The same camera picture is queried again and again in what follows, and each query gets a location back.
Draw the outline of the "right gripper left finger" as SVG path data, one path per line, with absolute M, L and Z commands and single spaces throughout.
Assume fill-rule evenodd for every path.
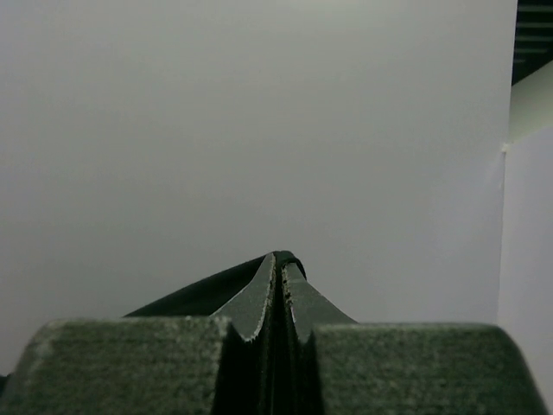
M 4 414 L 267 414 L 277 259 L 210 316 L 57 320 L 24 349 Z

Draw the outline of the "black t shirt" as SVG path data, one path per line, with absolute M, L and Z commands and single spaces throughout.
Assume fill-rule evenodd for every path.
M 307 279 L 301 260 L 292 252 L 273 251 L 187 285 L 125 317 L 210 316 L 252 281 L 269 255 L 274 255 L 278 264 L 296 264 L 303 278 Z

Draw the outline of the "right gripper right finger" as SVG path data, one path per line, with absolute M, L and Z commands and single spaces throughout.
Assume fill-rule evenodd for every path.
M 281 270 L 294 414 L 544 414 L 517 344 L 481 323 L 355 322 Z

